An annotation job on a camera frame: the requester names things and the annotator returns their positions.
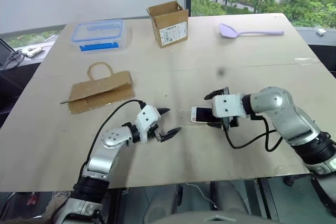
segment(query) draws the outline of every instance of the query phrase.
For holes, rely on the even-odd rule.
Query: power strip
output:
[[[27,49],[25,48],[22,53],[25,56],[27,56],[28,58],[31,58],[31,57],[39,54],[42,51],[43,51],[42,47],[37,47],[37,48],[30,48],[30,47],[28,47]]]

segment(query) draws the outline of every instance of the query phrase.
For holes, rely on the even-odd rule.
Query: black cable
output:
[[[274,145],[274,147],[271,148],[271,149],[269,149],[269,148],[268,148],[268,144],[266,145],[266,143],[265,143],[265,150],[268,151],[268,152],[272,152],[272,151],[274,151],[276,148],[278,148],[279,144],[281,144],[282,139],[283,139],[282,137],[279,138],[279,140],[277,141],[277,143],[276,143],[276,144]]]
[[[101,215],[100,212],[99,212],[99,214],[98,214],[98,218],[99,218],[99,220],[100,220],[100,224],[105,224],[104,218],[103,218],[103,216]]]
[[[264,122],[264,124],[265,124],[266,132],[263,133],[263,134],[260,134],[259,136],[256,136],[254,139],[252,139],[252,140],[248,141],[247,143],[245,143],[245,144],[243,144],[243,145],[240,145],[240,146],[235,146],[235,145],[233,145],[233,143],[232,143],[232,141],[231,141],[231,139],[230,139],[230,137],[229,137],[229,134],[228,134],[228,132],[227,132],[226,127],[223,127],[223,129],[224,129],[224,133],[225,133],[225,136],[226,136],[226,138],[227,138],[227,141],[229,142],[229,145],[230,145],[233,149],[241,149],[241,148],[244,148],[244,147],[250,145],[250,144],[253,143],[254,141],[258,140],[259,138],[261,138],[261,137],[263,137],[263,136],[266,136],[266,140],[265,140],[265,150],[268,151],[268,152],[272,152],[272,151],[274,151],[274,150],[280,145],[280,143],[281,143],[281,141],[282,141],[282,137],[278,140],[278,142],[275,144],[275,146],[274,146],[273,148],[269,149],[269,148],[268,148],[269,134],[270,134],[270,133],[273,133],[273,132],[276,132],[276,130],[271,130],[271,131],[270,131],[270,130],[269,130],[269,127],[268,127],[267,120],[266,120],[263,116],[261,116],[260,118],[261,118],[261,120],[263,120],[263,122]]]
[[[12,197],[14,195],[15,195],[15,193],[9,193],[7,195],[7,197],[5,198],[4,204],[3,204],[2,208],[1,208],[1,211],[0,211],[0,221],[2,220],[2,218],[5,217],[5,210],[6,210],[7,204],[9,203],[9,201],[12,199]]]
[[[66,199],[56,210],[55,212],[52,213],[52,215],[50,216],[50,221],[52,224],[55,224],[54,222],[54,218],[56,216],[56,214],[58,213],[58,211],[67,203],[68,199]]]
[[[273,132],[276,132],[276,130],[271,130],[268,132],[269,133],[273,133]],[[229,137],[229,134],[227,132],[227,129],[224,129],[224,133],[225,133],[225,136],[227,138],[227,141],[229,142],[230,146],[233,148],[233,149],[241,149],[241,148],[244,148],[246,147],[247,145],[250,145],[251,143],[253,143],[254,141],[258,140],[259,138],[265,136],[267,134],[267,132],[263,133],[263,134],[260,134],[259,136],[256,136],[254,139],[252,139],[251,141],[248,141],[247,143],[243,144],[243,145],[240,145],[240,146],[234,146],[233,143],[231,142],[231,139]]]
[[[4,70],[12,70],[12,69],[16,68],[17,66],[20,65],[20,63],[24,59],[25,59],[25,55],[22,53],[21,49],[10,53],[10,55],[8,56],[8,58],[7,58],[7,60],[4,64]],[[8,64],[11,63],[12,61],[16,61],[16,64],[11,68],[6,68],[8,66]]]
[[[140,107],[142,107],[142,105],[144,104],[143,101],[141,100],[137,100],[137,99],[132,99],[132,100],[128,100],[128,101],[125,101],[123,104],[119,105],[107,118],[106,120],[101,124],[101,126],[99,127],[96,135],[94,136],[94,139],[93,139],[93,142],[91,144],[91,147],[90,147],[90,150],[89,150],[89,153],[88,153],[88,156],[86,158],[86,161],[82,164],[82,167],[80,168],[80,172],[79,172],[79,177],[78,177],[78,180],[77,182],[79,182],[79,179],[81,178],[82,176],[82,172],[83,172],[83,169],[85,167],[85,165],[89,162],[90,160],[90,156],[91,156],[91,153],[92,153],[92,150],[93,150],[93,147],[94,147],[94,144],[96,143],[96,140],[98,138],[98,135],[99,133],[101,132],[102,128],[105,126],[105,124],[111,119],[111,117],[114,116],[114,114],[121,108],[123,107],[124,105],[130,103],[130,102],[138,102],[140,104]]]

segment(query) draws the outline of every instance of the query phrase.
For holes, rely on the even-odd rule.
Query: cable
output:
[[[147,193],[146,193],[145,187],[143,186],[143,187],[142,187],[142,189],[143,189],[143,193],[144,193],[144,194],[145,194],[145,196],[146,196],[147,204],[149,204],[149,200],[148,200],[148,196],[147,196]]]
[[[260,116],[260,119],[263,120],[264,124],[265,124],[265,129],[266,129],[266,132],[259,135],[259,136],[256,136],[254,139],[252,139],[251,141],[248,141],[247,143],[243,144],[243,145],[240,145],[240,146],[235,146],[233,145],[230,137],[229,137],[229,134],[227,132],[227,129],[226,127],[223,127],[223,130],[224,130],[224,133],[225,133],[225,136],[227,138],[227,141],[229,142],[229,145],[233,148],[233,149],[241,149],[241,148],[244,148],[248,145],[250,145],[251,143],[253,143],[254,141],[258,140],[259,138],[263,137],[263,136],[266,136],[266,139],[265,139],[265,150],[268,151],[268,152],[273,152],[281,143],[282,141],[282,137],[278,140],[278,142],[274,145],[273,148],[269,149],[268,148],[268,141],[269,141],[269,134],[270,133],[273,133],[273,132],[276,132],[276,130],[269,130],[269,127],[268,127],[268,123],[267,123],[267,120],[263,117],[263,116]]]
[[[9,203],[9,201],[12,199],[12,197],[15,195],[15,192],[9,193],[6,197],[6,199],[4,200],[4,204],[0,210],[0,221],[2,220],[2,218],[5,216],[5,210],[7,207],[7,204]]]
[[[6,63],[4,64],[4,70],[12,70],[16,68],[17,66],[20,65],[20,63],[25,59],[25,55],[22,53],[22,50],[17,50],[15,52],[11,52],[10,55],[8,56]],[[16,61],[16,65],[14,65],[11,68],[6,68],[9,63],[12,61]]]
[[[56,214],[58,213],[58,211],[63,207],[65,206],[65,204],[67,203],[68,199],[66,199],[56,210],[55,212],[52,213],[52,215],[50,216],[50,220],[51,220],[51,223],[52,224],[55,224],[54,222],[54,218],[56,216]]]
[[[105,224],[104,218],[103,218],[103,216],[101,215],[100,212],[99,212],[99,214],[98,214],[98,218],[99,218],[99,220],[100,220],[100,224]]]
[[[195,185],[195,184],[189,184],[189,183],[185,183],[185,184],[186,184],[187,186],[194,186],[194,187],[196,187],[197,190],[201,193],[202,197],[203,197],[205,200],[209,201],[211,204],[213,204],[214,207],[215,207],[217,210],[220,211],[220,208],[217,206],[217,204],[214,203],[214,202],[213,202],[212,200],[210,200],[209,198],[207,198],[207,197],[204,195],[204,193],[202,192],[202,190],[200,189],[200,187],[199,187],[198,185]]]
[[[271,149],[268,148],[268,144],[266,144],[266,142],[265,142],[265,150],[268,151],[268,152],[272,152],[272,151],[274,151],[276,148],[278,148],[279,144],[281,144],[282,140],[283,140],[282,137],[279,138],[279,140],[277,141],[277,143],[276,143],[276,144],[274,145],[274,147],[271,148]]]
[[[99,133],[101,132],[102,128],[105,126],[105,124],[111,119],[111,117],[114,116],[114,114],[121,108],[123,107],[124,105],[130,103],[130,102],[138,102],[140,104],[140,107],[142,108],[143,105],[145,104],[143,101],[141,100],[137,100],[137,99],[132,99],[132,100],[128,100],[128,101],[125,101],[123,104],[119,105],[106,119],[105,121],[101,124],[101,126],[99,127],[96,135],[94,136],[94,139],[93,139],[93,142],[91,144],[91,147],[90,147],[90,150],[89,150],[89,153],[88,153],[88,156],[86,158],[86,161],[82,164],[82,167],[80,168],[80,172],[79,172],[79,177],[78,177],[78,180],[77,182],[79,182],[80,178],[81,178],[81,175],[83,173],[83,169],[85,167],[85,165],[89,162],[90,160],[90,156],[91,156],[91,153],[92,153],[92,150],[93,150],[93,147],[94,147],[94,144],[96,143],[96,140],[99,136]]]

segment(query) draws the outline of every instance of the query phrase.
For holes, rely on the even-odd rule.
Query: blue container lid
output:
[[[121,38],[122,19],[96,21],[79,24],[73,32],[72,42],[86,42],[100,39]]]

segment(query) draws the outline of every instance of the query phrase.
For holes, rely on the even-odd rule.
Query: smartphone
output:
[[[192,107],[191,108],[191,121],[193,123],[214,123],[220,122],[220,118],[212,115],[211,108],[205,107]]]

